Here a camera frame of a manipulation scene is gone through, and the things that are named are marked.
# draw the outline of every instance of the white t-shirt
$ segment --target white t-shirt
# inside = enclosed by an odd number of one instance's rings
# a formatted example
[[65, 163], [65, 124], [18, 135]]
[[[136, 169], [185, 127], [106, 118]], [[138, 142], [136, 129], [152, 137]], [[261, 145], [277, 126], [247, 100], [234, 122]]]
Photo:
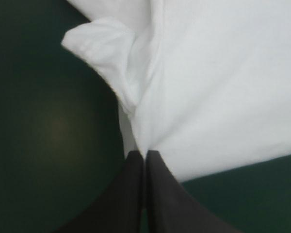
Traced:
[[68, 0], [62, 45], [110, 85], [125, 153], [180, 181], [291, 154], [291, 0]]

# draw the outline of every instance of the dark green background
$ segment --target dark green background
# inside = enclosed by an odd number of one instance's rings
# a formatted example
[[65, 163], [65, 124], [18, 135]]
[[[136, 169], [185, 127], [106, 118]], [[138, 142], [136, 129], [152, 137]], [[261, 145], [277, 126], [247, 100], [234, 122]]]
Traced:
[[[114, 94], [60, 44], [85, 22], [64, 0], [0, 1], [0, 233], [51, 232], [124, 161]], [[184, 185], [245, 233], [291, 233], [291, 156]]]

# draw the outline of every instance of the dark green surface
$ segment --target dark green surface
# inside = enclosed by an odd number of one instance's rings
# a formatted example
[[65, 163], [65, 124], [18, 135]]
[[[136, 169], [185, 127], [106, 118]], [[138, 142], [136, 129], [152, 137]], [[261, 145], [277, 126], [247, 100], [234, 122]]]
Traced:
[[[0, 233], [51, 232], [123, 163], [114, 94], [60, 45], [84, 22], [64, 0], [0, 1]], [[291, 233], [291, 156], [184, 185], [245, 233]]]

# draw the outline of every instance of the white fabric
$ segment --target white fabric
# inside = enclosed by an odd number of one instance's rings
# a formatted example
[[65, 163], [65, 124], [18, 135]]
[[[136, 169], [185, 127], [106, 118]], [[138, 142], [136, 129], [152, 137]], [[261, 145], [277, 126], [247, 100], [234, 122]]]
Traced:
[[180, 181], [291, 154], [291, 0], [69, 0], [62, 45], [119, 100], [125, 152]]

